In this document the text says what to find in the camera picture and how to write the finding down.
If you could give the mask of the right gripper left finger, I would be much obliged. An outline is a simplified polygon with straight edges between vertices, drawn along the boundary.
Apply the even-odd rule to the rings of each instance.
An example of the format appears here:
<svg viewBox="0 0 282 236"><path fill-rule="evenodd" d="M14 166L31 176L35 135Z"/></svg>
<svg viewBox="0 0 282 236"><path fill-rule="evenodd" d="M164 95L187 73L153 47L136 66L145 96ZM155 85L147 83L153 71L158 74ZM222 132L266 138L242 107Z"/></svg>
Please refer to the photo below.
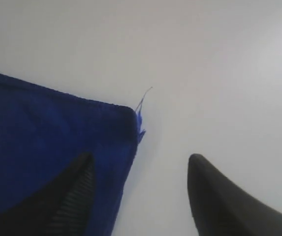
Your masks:
<svg viewBox="0 0 282 236"><path fill-rule="evenodd" d="M94 158L73 160L54 180L0 213L0 236L82 236L94 202Z"/></svg>

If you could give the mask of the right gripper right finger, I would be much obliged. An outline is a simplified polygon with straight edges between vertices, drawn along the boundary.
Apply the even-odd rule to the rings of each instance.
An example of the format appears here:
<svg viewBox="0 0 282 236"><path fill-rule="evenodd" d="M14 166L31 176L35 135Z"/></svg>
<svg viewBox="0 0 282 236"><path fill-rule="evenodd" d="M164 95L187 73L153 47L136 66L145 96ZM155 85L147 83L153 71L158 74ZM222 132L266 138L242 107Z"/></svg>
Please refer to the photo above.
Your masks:
<svg viewBox="0 0 282 236"><path fill-rule="evenodd" d="M187 186L200 236L282 236L282 213L238 187L201 154L188 160Z"/></svg>

